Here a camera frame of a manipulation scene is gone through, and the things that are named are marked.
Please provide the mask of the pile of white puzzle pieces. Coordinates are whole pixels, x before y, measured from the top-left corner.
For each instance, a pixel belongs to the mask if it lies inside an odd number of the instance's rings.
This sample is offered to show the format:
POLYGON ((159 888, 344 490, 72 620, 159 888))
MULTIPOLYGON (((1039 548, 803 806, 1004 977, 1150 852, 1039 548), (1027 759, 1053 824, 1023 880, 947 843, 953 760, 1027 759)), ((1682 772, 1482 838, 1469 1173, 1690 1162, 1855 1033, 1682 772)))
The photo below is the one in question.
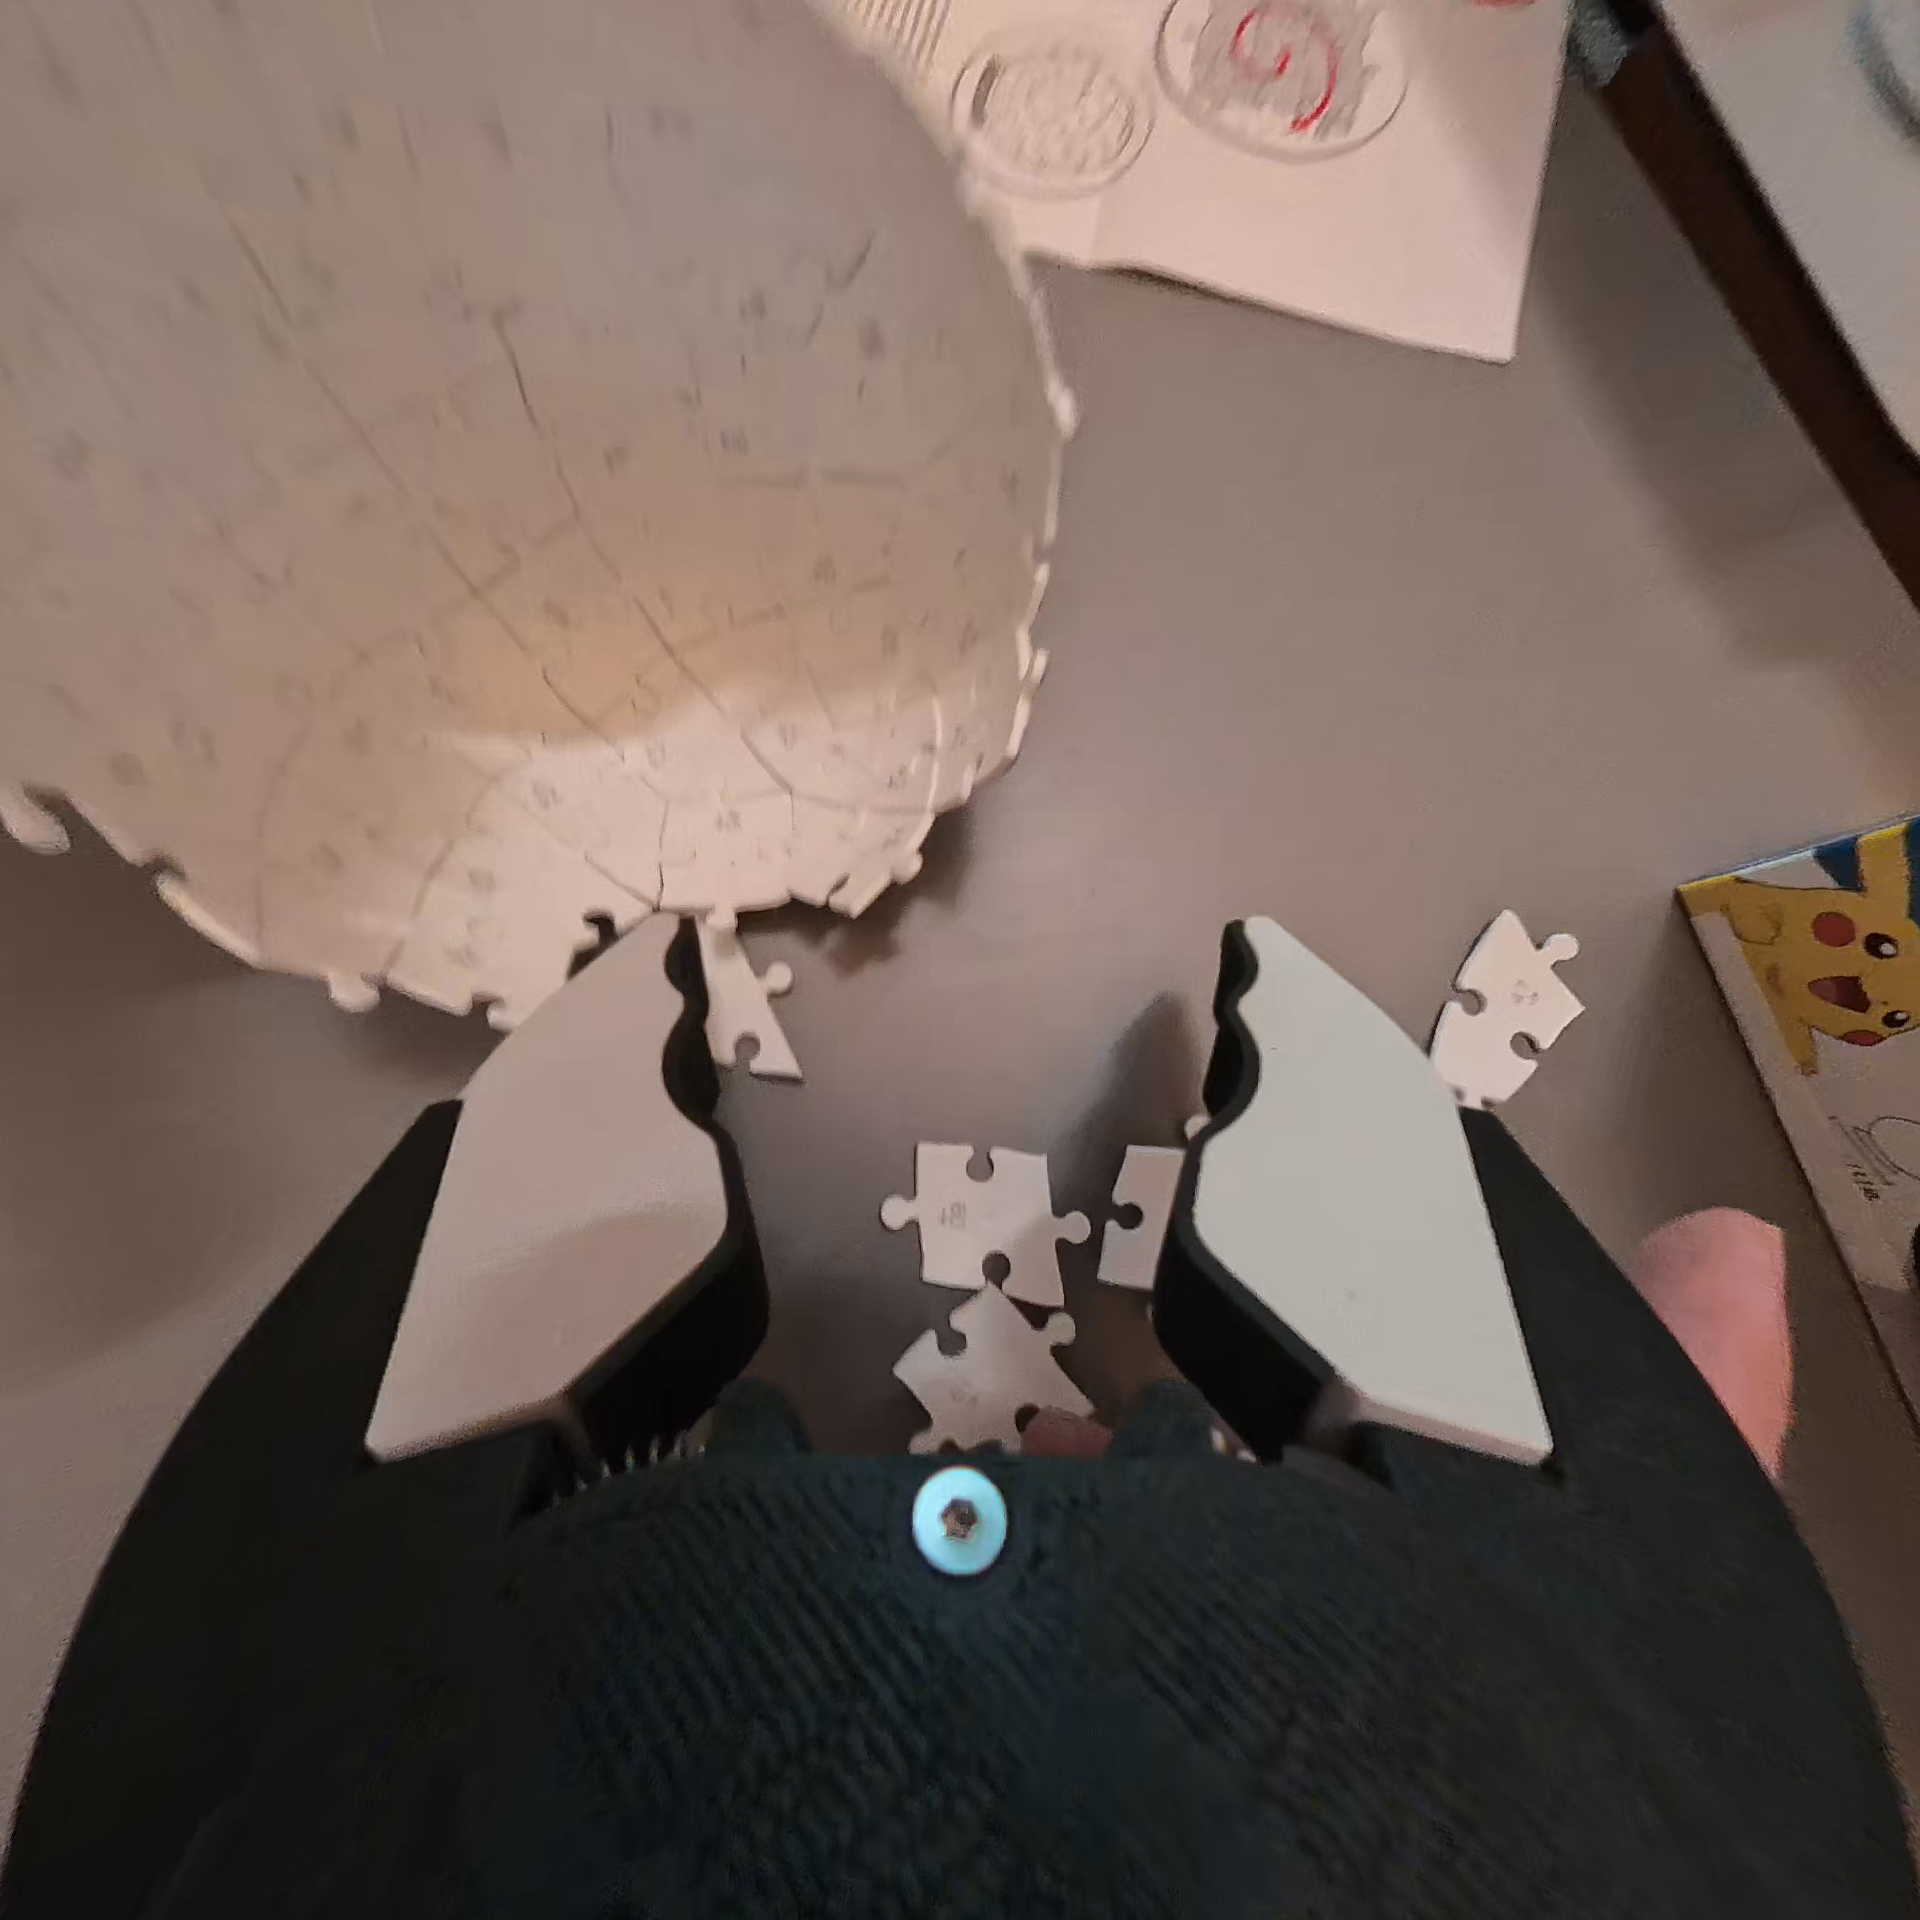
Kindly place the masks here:
MULTIPOLYGON (((1570 933, 1534 940, 1520 914, 1495 914, 1454 977, 1437 1015, 1426 1064, 1462 1117, 1495 1111, 1540 1064, 1581 1001, 1559 977, 1576 957, 1570 933)), ((1114 1185, 1114 1216, 1102 1232, 1099 1285, 1153 1290, 1183 1149, 1130 1146, 1114 1185)), ((916 1190, 889 1195, 889 1232, 922 1239, 922 1279, 966 1295, 951 1314, 958 1351, 924 1334, 895 1364, 922 1400, 929 1426, 916 1453, 1015 1446, 1027 1409, 1086 1410, 1055 1359, 1075 1334, 1065 1314, 1059 1246, 1081 1246, 1091 1222, 1059 1211, 1044 1156, 991 1149, 991 1173, 973 1175, 966 1142, 918 1142, 916 1190)))

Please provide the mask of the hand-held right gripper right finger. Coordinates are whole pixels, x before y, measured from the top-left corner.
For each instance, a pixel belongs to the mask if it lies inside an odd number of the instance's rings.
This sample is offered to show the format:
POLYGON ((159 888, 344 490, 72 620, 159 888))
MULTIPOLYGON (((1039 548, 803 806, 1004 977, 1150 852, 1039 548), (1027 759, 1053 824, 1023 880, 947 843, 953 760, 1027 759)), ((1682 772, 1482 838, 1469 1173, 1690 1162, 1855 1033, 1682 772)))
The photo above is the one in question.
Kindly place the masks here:
POLYGON ((1556 1439, 1448 1086, 1269 918, 1223 930, 1205 1124, 1153 1331, 1267 1464, 1384 1426, 1538 1471, 1556 1439))

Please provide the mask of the dark-edged table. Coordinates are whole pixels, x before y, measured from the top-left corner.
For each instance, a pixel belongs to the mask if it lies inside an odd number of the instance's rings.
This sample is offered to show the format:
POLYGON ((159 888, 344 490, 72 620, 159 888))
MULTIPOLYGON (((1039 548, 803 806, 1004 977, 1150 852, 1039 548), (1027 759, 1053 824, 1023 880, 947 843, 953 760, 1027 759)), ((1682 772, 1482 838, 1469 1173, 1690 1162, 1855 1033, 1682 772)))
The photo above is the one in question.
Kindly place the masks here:
POLYGON ((1918 606, 1918 454, 1737 157, 1663 4, 1597 4, 1570 39, 1607 120, 1705 267, 1777 396, 1918 606))

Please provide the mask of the blue puzzle box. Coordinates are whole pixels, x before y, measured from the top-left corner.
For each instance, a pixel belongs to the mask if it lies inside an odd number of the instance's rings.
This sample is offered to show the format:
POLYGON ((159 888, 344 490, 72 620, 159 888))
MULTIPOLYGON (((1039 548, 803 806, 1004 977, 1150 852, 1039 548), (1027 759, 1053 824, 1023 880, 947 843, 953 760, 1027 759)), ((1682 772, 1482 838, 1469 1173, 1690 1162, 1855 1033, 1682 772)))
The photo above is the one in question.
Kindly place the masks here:
POLYGON ((1918 1414, 1918 816, 1674 888, 1918 1414))

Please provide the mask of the folded paper instruction leaflet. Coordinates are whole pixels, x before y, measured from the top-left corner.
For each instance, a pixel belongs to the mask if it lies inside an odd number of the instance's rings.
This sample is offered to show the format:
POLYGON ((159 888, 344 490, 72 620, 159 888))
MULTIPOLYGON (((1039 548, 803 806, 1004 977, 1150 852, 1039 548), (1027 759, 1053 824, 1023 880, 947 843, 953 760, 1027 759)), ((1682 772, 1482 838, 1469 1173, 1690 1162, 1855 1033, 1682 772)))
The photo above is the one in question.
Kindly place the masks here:
POLYGON ((1567 4, 823 4, 1015 244, 1508 363, 1567 4))

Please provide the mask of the colourful half-built puzzle ball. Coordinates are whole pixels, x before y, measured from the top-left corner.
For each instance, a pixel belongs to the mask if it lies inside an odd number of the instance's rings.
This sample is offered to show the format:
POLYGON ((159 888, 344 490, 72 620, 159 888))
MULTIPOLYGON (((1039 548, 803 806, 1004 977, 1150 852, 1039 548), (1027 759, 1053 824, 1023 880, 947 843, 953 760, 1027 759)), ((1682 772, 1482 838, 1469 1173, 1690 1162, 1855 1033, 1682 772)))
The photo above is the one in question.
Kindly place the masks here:
POLYGON ((348 1008, 912 882, 1071 424, 831 4, 3 4, 3 829, 348 1008))

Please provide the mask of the person's right hand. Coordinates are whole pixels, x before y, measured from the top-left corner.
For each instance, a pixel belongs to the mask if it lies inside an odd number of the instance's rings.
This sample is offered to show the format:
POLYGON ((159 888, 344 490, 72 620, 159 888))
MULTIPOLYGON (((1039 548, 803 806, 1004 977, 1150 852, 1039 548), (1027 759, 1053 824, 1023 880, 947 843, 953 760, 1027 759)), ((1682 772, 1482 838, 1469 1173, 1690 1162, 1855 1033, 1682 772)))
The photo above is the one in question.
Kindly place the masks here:
POLYGON ((1792 1426, 1789 1253, 1777 1226, 1690 1211, 1643 1239, 1631 1278, 1769 1479, 1792 1426))

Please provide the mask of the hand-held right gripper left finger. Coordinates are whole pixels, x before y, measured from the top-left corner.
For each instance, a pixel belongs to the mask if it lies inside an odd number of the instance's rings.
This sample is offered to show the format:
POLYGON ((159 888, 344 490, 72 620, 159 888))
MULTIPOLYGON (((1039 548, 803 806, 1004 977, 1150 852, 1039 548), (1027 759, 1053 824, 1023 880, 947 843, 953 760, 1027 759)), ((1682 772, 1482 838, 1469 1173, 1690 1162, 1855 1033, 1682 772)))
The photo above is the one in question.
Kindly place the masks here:
POLYGON ((656 1459, 772 1323, 745 1171, 714 1122, 698 930, 649 918, 476 1067, 426 1222, 367 1449, 546 1426, 656 1459))

